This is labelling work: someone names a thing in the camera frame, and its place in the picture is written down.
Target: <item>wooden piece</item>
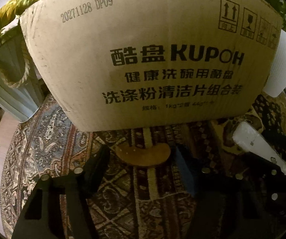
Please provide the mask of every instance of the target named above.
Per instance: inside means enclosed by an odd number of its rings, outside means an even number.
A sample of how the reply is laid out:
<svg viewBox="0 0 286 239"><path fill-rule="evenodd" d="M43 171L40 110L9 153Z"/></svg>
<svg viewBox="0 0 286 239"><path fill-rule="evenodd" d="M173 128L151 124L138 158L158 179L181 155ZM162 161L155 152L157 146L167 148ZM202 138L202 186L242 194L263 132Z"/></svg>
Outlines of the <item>wooden piece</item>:
<svg viewBox="0 0 286 239"><path fill-rule="evenodd" d="M147 149L130 147L128 142L118 145L116 155L124 162L133 166L152 167L164 163L171 154L168 144L159 143Z"/></svg>

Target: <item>persian rug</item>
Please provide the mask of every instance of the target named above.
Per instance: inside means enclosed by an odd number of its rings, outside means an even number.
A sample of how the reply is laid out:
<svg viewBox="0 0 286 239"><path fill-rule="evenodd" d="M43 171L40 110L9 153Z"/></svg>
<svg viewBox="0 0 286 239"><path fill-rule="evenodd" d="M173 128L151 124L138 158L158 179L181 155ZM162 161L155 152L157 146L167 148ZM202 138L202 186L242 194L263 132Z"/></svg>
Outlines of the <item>persian rug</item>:
<svg viewBox="0 0 286 239"><path fill-rule="evenodd" d="M35 116L18 126L7 153L0 188L6 237L11 238L16 220L42 174L66 175L82 167L103 144L112 150L126 140L139 148L156 143L185 144L204 167L222 175L235 175L244 167L238 162L241 150L231 140L231 134L243 120L260 132L276 128L286 135L286 100L282 96L259 95L245 115L228 119L81 132L49 95ZM64 196L60 204L64 232L71 239ZM157 167L142 168L121 162L114 153L99 191L88 200L96 229L104 239L183 239L196 205L172 157Z"/></svg>

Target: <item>printed date code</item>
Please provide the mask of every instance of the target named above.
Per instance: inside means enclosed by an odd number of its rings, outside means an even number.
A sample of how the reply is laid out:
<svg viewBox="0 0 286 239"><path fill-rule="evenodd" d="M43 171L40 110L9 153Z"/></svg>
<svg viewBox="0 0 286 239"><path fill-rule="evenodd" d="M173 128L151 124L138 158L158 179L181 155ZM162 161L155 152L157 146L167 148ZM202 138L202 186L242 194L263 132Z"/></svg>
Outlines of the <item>printed date code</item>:
<svg viewBox="0 0 286 239"><path fill-rule="evenodd" d="M96 9L102 9L103 6L108 7L113 5L113 0L95 0ZM84 15L86 13L92 12L92 4L90 2L81 4L79 6L76 6L75 8L72 8L70 10L67 10L64 13L61 13L62 23L66 23L69 20L73 20L76 17L79 17L81 15Z"/></svg>

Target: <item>fragile symbol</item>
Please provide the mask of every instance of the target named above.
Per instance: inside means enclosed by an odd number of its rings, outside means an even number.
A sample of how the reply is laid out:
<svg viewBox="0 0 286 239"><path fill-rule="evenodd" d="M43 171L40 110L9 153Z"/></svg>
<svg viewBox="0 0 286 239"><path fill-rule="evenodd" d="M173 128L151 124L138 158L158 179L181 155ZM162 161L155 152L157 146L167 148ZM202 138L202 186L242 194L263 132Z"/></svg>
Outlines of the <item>fragile symbol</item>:
<svg viewBox="0 0 286 239"><path fill-rule="evenodd" d="M241 35L254 39L257 24L257 14L244 8L243 19L241 24Z"/></svg>
<svg viewBox="0 0 286 239"><path fill-rule="evenodd" d="M251 29L251 28L250 28L250 25L253 23L253 16L252 16L251 14L248 15L247 21L248 21L248 24L249 24L249 25L247 26L247 28L248 28L248 29Z"/></svg>

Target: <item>printed brand name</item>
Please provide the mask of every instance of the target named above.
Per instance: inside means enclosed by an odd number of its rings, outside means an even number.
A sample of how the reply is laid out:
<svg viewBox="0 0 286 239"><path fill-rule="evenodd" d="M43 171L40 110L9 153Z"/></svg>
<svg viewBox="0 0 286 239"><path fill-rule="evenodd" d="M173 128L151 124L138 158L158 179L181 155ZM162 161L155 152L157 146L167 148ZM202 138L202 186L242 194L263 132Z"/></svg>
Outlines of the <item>printed brand name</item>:
<svg viewBox="0 0 286 239"><path fill-rule="evenodd" d="M142 54L141 63L162 62L166 61L164 52L164 46L162 45L149 45L143 46L140 53ZM135 47L124 47L110 50L111 58L114 66L130 65L138 63L138 55ZM217 47L205 47L195 45L183 44L178 47L177 44L171 45L171 61L176 61L178 58L181 61L200 61L204 59L205 62L209 62L212 59L218 58L223 64L232 63L241 65L245 53L239 51L232 52L230 49L219 50Z"/></svg>

